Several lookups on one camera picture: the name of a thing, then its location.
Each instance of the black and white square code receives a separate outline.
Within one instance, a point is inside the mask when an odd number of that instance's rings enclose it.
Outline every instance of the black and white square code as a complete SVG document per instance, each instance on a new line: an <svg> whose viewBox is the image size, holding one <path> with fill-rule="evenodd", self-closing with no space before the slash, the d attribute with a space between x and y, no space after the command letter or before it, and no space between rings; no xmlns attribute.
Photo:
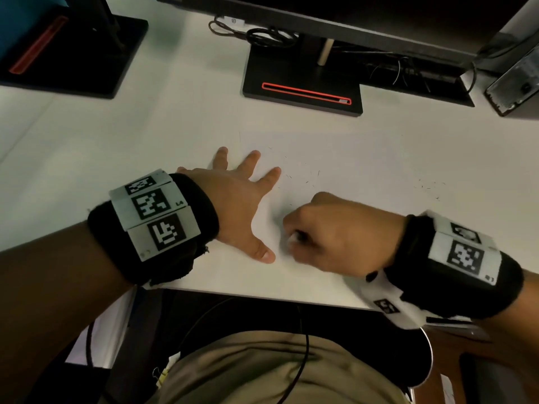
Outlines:
<svg viewBox="0 0 539 404"><path fill-rule="evenodd" d="M477 249L471 245L462 244L459 241L453 240L447 261L451 265L455 265L474 275L478 275L481 270L481 263L484 255L485 251L482 249Z"/></svg>
<svg viewBox="0 0 539 404"><path fill-rule="evenodd" d="M147 189L148 187L151 187L155 184L155 180L152 176L144 177L143 179L137 180L131 184L128 184L125 186L125 190L127 191L127 194L131 195L134 194L140 190Z"/></svg>
<svg viewBox="0 0 539 404"><path fill-rule="evenodd" d="M166 215L148 224L150 235L159 251L163 251L186 236L177 214Z"/></svg>
<svg viewBox="0 0 539 404"><path fill-rule="evenodd" d="M170 210L170 204L166 200L161 189L155 189L131 199L135 205L141 220L153 217L163 211Z"/></svg>
<svg viewBox="0 0 539 404"><path fill-rule="evenodd" d="M478 244L481 244L481 239L479 239L479 234L475 231L472 231L471 229L468 229L466 227L460 226L455 224L454 222L451 223L451 230L454 234L465 238L469 241L477 242Z"/></svg>
<svg viewBox="0 0 539 404"><path fill-rule="evenodd" d="M374 300L373 303L378 306L382 312L384 312L386 315L389 315L391 313L400 313L401 311L397 309L395 305L393 305L389 300L387 299L379 299Z"/></svg>

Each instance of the desk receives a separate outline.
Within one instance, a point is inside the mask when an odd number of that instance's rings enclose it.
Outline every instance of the desk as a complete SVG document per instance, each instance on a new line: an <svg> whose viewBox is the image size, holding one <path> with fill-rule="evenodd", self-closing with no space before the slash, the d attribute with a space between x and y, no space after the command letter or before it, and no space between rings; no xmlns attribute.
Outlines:
<svg viewBox="0 0 539 404"><path fill-rule="evenodd" d="M204 167L222 145L238 164L241 135L380 131L403 158L414 211L432 208L484 231L539 271L539 124L498 117L479 91L488 79L472 94L476 108L362 86L359 118L246 99L246 42L214 36L207 15L155 0L108 1L115 13L147 19L149 32L115 99L48 94L36 103L40 114L0 164L0 249L85 219L111 188L154 169ZM2 122L15 121L9 116ZM289 277L284 283L279 261L262 265L215 242L174 286L366 306L338 275Z"/></svg>

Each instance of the red rectangular outline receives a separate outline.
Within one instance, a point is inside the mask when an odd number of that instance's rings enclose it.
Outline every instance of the red rectangular outline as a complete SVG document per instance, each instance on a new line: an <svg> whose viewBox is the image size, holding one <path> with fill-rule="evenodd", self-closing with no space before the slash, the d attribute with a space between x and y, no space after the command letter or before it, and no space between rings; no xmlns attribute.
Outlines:
<svg viewBox="0 0 539 404"><path fill-rule="evenodd" d="M290 91L295 91L295 92L290 92L288 90L274 89L272 87L288 89ZM311 98L311 99L318 99L320 101L340 103L341 105L351 105L352 104L352 99L347 98L347 97L337 96L337 95L330 95L330 94L323 94L321 92L314 92L313 90L298 89L298 88L293 88L293 87L290 87L290 86L278 85L276 83L262 82L262 89L271 90L273 92L280 92L281 94L289 94L289 95L303 96L303 97L307 97L307 98ZM306 95L306 94L301 94L301 93L298 93L298 92L307 92L309 94L319 95L319 96ZM333 99L327 99L327 98L323 98L323 97L320 97L320 96L328 96L328 97L332 97L332 98L339 99L339 100L344 99L344 100L346 100L346 102L339 102L339 101L335 101Z"/></svg>
<svg viewBox="0 0 539 404"><path fill-rule="evenodd" d="M33 61L39 56L39 54L45 49L45 47L52 41L54 36L61 30L69 18L65 15L58 15L47 27L46 30L39 36L37 40L26 50L26 52L19 58L12 67L9 68L10 73L14 75L22 75L30 67Z"/></svg>

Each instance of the black wristband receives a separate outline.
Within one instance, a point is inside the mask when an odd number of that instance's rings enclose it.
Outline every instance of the black wristband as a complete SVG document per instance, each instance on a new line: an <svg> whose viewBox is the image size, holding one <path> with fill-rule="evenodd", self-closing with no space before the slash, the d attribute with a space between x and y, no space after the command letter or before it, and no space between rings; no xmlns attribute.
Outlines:
<svg viewBox="0 0 539 404"><path fill-rule="evenodd" d="M219 219L204 191L186 175L172 174L191 206L200 235L141 262L129 234L120 224L112 203L98 205L88 216L88 227L113 264L133 284L143 285L182 278L192 270L193 260L206 252L206 244L219 233Z"/></svg>
<svg viewBox="0 0 539 404"><path fill-rule="evenodd" d="M495 285L428 258L435 236L433 219L409 216L394 264L385 269L387 279L403 291L401 300L442 317L456 315L483 319L502 312L522 290L519 264L501 252Z"/></svg>

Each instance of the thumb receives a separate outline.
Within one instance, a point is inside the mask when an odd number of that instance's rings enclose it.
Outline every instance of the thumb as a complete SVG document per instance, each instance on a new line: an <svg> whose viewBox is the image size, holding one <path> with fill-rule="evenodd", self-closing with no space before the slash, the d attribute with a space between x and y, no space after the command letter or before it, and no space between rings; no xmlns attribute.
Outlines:
<svg viewBox="0 0 539 404"><path fill-rule="evenodd" d="M311 242L291 241L288 244L288 251L299 263L311 265L323 270L322 250Z"/></svg>
<svg viewBox="0 0 539 404"><path fill-rule="evenodd" d="M254 260L263 263L273 263L275 254L257 237L251 233L244 243L238 247L239 250L245 252Z"/></svg>

